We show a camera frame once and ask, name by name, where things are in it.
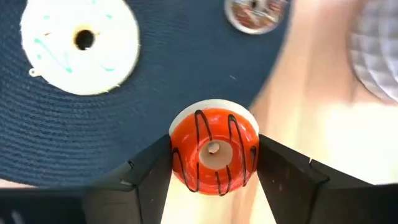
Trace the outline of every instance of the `round placemat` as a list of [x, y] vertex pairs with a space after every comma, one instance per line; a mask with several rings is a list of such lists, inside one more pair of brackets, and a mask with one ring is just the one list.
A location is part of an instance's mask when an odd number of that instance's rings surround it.
[[162, 135], [194, 102], [248, 107], [275, 63], [287, 28], [238, 31], [215, 0], [128, 0], [140, 56], [120, 86], [73, 95], [31, 77], [21, 46], [25, 1], [0, 0], [0, 179], [39, 186], [87, 184]]

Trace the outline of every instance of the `navy blue placemat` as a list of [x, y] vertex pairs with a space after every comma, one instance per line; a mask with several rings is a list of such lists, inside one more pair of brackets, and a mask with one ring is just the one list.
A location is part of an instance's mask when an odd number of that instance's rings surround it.
[[128, 0], [140, 27], [133, 74], [109, 93], [76, 96], [32, 78], [21, 47], [25, 1], [0, 0], [0, 179], [86, 184], [167, 134], [190, 104], [248, 107], [277, 58], [288, 21], [247, 35], [223, 0]]

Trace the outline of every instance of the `orange glazed donut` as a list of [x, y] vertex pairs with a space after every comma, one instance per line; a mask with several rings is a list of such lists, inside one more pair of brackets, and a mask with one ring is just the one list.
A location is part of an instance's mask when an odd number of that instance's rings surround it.
[[192, 192], [224, 196], [256, 170], [259, 127], [236, 103], [195, 103], [174, 119], [169, 134], [174, 174]]

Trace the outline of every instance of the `donut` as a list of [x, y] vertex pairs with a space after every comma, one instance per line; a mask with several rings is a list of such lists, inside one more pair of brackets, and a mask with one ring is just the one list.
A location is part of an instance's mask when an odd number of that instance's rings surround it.
[[224, 196], [256, 171], [259, 127], [236, 103], [195, 103], [173, 120], [169, 134], [173, 172], [191, 192]]
[[139, 26], [123, 0], [28, 1], [21, 37], [26, 72], [75, 95], [120, 86], [139, 56]]

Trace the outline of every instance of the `blurry object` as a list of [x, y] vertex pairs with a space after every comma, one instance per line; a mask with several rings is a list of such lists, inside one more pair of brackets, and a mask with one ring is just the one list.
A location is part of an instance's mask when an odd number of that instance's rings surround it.
[[356, 17], [349, 51], [356, 76], [383, 100], [398, 101], [398, 1], [368, 1]]
[[228, 20], [248, 34], [265, 34], [278, 26], [284, 15], [284, 0], [226, 0]]

